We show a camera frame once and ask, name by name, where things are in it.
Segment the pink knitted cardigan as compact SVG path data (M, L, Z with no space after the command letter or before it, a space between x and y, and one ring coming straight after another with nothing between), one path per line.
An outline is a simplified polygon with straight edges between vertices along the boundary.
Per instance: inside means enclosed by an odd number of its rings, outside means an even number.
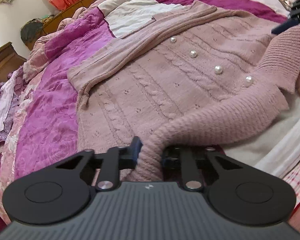
M253 137L288 109L300 73L300 25L194 1L112 39L68 71L78 92L78 148L102 152L140 137L131 180L162 178L170 145Z

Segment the magenta patchwork quilt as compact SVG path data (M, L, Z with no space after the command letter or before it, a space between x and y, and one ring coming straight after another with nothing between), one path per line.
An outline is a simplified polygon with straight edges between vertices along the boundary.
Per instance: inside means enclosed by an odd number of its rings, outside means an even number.
M112 39L136 30L153 15L201 1L228 10L246 11L274 23L288 11L279 0L106 0L64 29L41 37L17 79L18 104L12 128L0 145L0 231L10 222L2 205L8 185L65 159L78 148L78 92L68 71ZM263 132L238 142L218 144L225 153L283 178L300 161L300 73L294 93L285 93L288 109ZM300 227L300 204L290 222Z

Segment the lilac pillow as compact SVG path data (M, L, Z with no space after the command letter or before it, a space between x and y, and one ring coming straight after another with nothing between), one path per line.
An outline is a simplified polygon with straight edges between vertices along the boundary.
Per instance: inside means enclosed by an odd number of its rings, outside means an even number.
M22 75L20 71L21 69L16 70L8 81L0 84L0 144L6 140L12 128L13 115L19 98L15 85Z

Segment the dark wooden headboard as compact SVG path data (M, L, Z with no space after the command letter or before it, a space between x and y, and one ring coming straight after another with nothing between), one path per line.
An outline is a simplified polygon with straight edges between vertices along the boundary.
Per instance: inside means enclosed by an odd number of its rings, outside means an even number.
M12 46L7 42L0 47L0 83L8 80L8 75L26 62L26 59L20 56Z

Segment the dark green bag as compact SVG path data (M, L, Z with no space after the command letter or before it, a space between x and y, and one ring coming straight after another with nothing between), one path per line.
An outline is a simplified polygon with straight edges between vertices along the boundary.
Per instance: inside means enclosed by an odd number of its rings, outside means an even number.
M27 22L20 30L21 40L25 45L34 41L34 39L42 32L43 30L43 22L34 18Z

